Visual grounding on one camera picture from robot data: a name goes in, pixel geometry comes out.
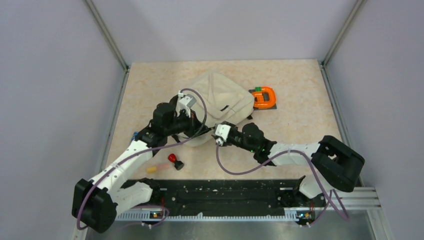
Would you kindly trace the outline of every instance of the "white wall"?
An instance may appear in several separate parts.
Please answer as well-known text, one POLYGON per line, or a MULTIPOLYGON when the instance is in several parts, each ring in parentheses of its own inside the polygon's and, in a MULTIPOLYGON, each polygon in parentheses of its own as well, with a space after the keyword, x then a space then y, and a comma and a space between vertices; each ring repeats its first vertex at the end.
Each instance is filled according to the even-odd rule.
POLYGON ((132 62, 323 60, 356 0, 94 0, 132 62))
POLYGON ((69 239, 122 79, 81 0, 0 1, 0 239, 69 239))
POLYGON ((424 228, 424 2, 368 1, 329 65, 365 183, 396 239, 424 228))

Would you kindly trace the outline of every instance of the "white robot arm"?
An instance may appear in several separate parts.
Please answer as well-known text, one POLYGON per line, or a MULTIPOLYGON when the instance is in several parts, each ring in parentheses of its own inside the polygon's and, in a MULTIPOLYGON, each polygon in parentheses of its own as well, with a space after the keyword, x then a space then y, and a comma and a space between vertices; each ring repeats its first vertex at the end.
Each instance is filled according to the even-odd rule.
POLYGON ((123 185, 135 170, 167 144, 168 136, 184 133, 192 138, 209 131, 205 126, 206 117, 200 122, 190 109, 196 99, 189 94, 178 94, 178 97, 181 99, 174 103, 159 103, 149 124, 138 132, 129 147, 106 169, 88 181, 81 179, 75 185, 72 203, 75 218, 103 233, 116 216, 152 198, 154 182, 148 179, 129 187, 123 185), (179 114, 176 104, 180 105, 179 114))
MULTIPOLYGON (((289 164, 308 166, 305 157, 298 153, 303 152, 312 158, 312 164, 318 169, 318 178, 327 192, 332 189, 352 192, 365 163, 362 156, 333 136, 328 135, 324 136, 320 142, 283 144, 266 139, 264 132, 259 130, 254 123, 246 124, 239 132, 235 125, 223 122, 215 126, 214 138, 220 146, 234 145, 254 153, 253 158, 260 164, 278 153, 286 152, 286 154, 281 154, 268 161, 266 165, 270 166, 289 164)), ((301 179, 298 191, 309 199, 322 193, 312 174, 301 179)))

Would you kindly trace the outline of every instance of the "red cap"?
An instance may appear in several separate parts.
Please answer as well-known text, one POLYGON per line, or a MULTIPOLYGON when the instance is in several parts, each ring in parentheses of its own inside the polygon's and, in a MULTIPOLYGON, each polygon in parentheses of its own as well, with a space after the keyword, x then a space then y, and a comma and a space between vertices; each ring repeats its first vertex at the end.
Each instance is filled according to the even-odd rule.
POLYGON ((177 156, 175 156, 175 154, 171 153, 171 154, 168 156, 168 160, 169 160, 171 163, 175 163, 175 161, 177 160, 177 156))

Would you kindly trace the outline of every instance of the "white cloth bag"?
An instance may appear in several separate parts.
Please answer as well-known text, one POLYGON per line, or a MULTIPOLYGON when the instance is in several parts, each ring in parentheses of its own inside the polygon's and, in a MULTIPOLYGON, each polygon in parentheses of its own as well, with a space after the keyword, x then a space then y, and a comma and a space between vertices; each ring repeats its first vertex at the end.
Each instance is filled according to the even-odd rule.
MULTIPOLYGON (((209 70, 198 76, 187 88, 196 90, 203 98, 207 110, 205 125, 208 128, 223 121, 238 124, 253 112, 255 101, 253 95, 228 77, 214 70, 209 70)), ((196 94, 189 94, 196 98, 196 103, 191 109, 196 112, 198 120, 202 122, 205 114, 202 101, 196 94)), ((209 131, 185 144, 190 147, 204 144, 212 138, 212 133, 213 131, 209 131)), ((181 133, 178 138, 183 141, 187 136, 181 133)))

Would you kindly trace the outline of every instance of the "beige table surface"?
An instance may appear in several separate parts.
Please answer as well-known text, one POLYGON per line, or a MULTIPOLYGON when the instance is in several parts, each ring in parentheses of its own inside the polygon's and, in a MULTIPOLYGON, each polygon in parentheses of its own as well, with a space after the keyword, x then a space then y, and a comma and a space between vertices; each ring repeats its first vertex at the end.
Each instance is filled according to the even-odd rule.
MULTIPOLYGON (((324 135, 340 139, 316 59, 133 63, 107 165, 128 147, 133 132, 140 131, 152 119, 158 103, 168 102, 178 90, 210 69, 224 74, 245 89, 268 86, 275 91, 277 109, 254 111, 253 120, 244 120, 238 124, 239 129, 253 121, 267 139, 281 143, 312 143, 321 140, 324 135)), ((168 144, 173 143, 175 141, 169 137, 168 144)), ((219 152, 222 164, 230 171, 242 172, 258 165, 252 153, 235 146, 221 147, 219 152)), ((194 148, 182 145, 160 150, 132 178, 296 179, 307 174, 310 174, 307 167, 286 165, 266 166, 241 176, 229 175, 218 166, 215 143, 210 140, 194 148), (168 162, 167 157, 171 153, 185 164, 183 169, 169 168, 146 173, 146 168, 168 162)))

